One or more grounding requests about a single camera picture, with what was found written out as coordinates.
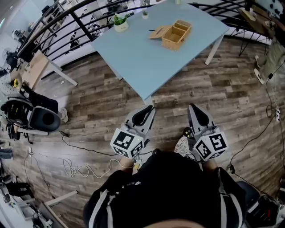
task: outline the blue table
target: blue table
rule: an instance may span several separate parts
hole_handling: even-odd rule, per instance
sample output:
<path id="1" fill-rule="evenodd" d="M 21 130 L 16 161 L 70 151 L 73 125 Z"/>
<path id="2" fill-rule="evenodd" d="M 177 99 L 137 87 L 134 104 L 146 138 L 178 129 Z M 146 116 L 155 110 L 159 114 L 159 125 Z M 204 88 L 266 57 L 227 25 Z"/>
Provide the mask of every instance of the blue table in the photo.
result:
<path id="1" fill-rule="evenodd" d="M 127 19 L 129 28 L 121 33 L 111 28 L 92 42 L 116 76 L 122 78 L 139 94 L 146 104 L 151 95 L 199 55 L 213 42 L 205 62 L 209 64 L 228 26 L 211 15 L 187 3 L 176 5 L 168 0 L 147 9 L 148 19 L 137 13 Z M 162 46 L 161 40 L 149 35 L 158 26 L 173 25 L 177 20 L 192 24 L 192 30 L 178 51 Z"/>

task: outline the wooden floor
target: wooden floor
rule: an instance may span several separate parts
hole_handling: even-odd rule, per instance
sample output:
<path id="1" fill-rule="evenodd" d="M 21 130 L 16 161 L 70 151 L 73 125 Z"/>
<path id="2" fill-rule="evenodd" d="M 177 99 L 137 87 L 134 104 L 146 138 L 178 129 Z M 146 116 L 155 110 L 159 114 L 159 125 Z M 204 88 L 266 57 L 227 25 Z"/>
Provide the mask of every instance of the wooden floor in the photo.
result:
<path id="1" fill-rule="evenodd" d="M 188 125 L 187 107 L 189 103 L 195 103 L 206 108 L 225 131 L 230 148 L 217 161 L 229 171 L 232 155 L 258 136 L 270 121 L 265 111 L 270 104 L 265 84 L 261 85 L 253 73 L 254 56 L 262 56 L 265 46 L 250 44 L 238 57 L 240 44 L 240 40 L 224 38 L 209 66 L 204 64 L 210 50 L 207 49 L 187 66 L 187 70 L 179 72 L 153 95 L 157 114 L 149 132 L 151 142 L 146 151 L 155 147 L 174 150 L 183 128 Z M 78 82 L 77 87 L 67 81 L 61 84 L 62 78 L 52 75 L 40 82 L 36 92 L 59 99 L 60 104 L 66 102 L 69 122 L 62 124 L 60 130 L 70 134 L 70 138 L 65 138 L 67 142 L 113 154 L 109 146 L 112 135 L 129 111 L 143 104 L 141 98 L 124 80 L 119 81 L 115 77 L 98 54 L 72 64 L 65 73 Z M 272 86 L 276 86 L 277 103 L 285 114 L 284 77 L 280 70 Z M 7 139 L 7 133 L 2 132 L 1 138 Z M 276 192 L 283 173 L 281 139 L 280 124 L 274 118 L 268 129 L 233 160 L 237 174 L 269 194 Z M 62 215 L 69 227 L 83 227 L 83 206 L 117 164 L 114 163 L 112 171 L 101 179 L 92 174 L 87 178 L 79 174 L 71 178 L 58 158 L 70 159 L 72 166 L 89 164 L 97 175 L 102 175 L 108 170 L 110 157 L 69 147 L 62 142 L 59 132 L 46 137 L 31 136 L 31 140 L 34 142 L 34 157 L 45 180 L 50 183 L 52 195 L 58 197 L 73 190 L 79 193 L 54 206 L 53 210 Z M 14 160 L 4 161 L 5 168 L 26 181 L 24 159 L 29 145 L 23 136 L 19 141 L 10 142 Z M 50 200 L 36 160 L 28 157 L 26 167 L 36 198 Z"/>

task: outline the potted plant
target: potted plant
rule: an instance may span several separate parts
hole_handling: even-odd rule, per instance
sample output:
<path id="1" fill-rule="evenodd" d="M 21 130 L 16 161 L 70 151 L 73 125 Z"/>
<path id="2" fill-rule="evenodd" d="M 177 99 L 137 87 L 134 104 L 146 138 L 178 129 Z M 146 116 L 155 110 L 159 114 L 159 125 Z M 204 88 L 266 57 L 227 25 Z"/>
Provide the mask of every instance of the potted plant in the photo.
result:
<path id="1" fill-rule="evenodd" d="M 142 12 L 142 18 L 143 18 L 143 19 L 147 19 L 147 18 L 148 18 L 148 12 L 147 12 L 147 11 L 144 10 L 144 11 Z"/>
<path id="2" fill-rule="evenodd" d="M 126 21 L 128 18 L 128 15 L 125 15 L 123 18 L 121 18 L 117 13 L 114 16 L 114 27 L 115 30 L 120 33 L 128 29 L 129 25 Z"/>

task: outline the green plant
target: green plant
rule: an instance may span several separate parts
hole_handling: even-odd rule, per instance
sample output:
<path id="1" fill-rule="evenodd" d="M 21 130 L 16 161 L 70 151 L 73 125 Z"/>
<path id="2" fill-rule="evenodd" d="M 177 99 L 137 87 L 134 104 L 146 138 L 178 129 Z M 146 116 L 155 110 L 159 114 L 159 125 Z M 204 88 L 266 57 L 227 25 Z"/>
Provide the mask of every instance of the green plant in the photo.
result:
<path id="1" fill-rule="evenodd" d="M 129 17 L 128 14 L 126 14 L 123 18 L 121 18 L 117 13 L 114 16 L 114 25 L 120 25 L 123 24 L 126 19 Z"/>

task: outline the open basket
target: open basket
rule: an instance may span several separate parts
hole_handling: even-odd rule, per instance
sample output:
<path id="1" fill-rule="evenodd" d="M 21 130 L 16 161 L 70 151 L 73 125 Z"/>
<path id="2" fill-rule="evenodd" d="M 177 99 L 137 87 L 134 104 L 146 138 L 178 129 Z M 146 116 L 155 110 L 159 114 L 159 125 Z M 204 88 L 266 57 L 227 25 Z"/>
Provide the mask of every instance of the open basket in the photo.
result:
<path id="1" fill-rule="evenodd" d="M 162 39 L 162 46 L 177 51 L 191 32 L 192 25 L 183 20 L 177 20 L 174 25 L 159 26 L 149 36 L 150 39 Z"/>

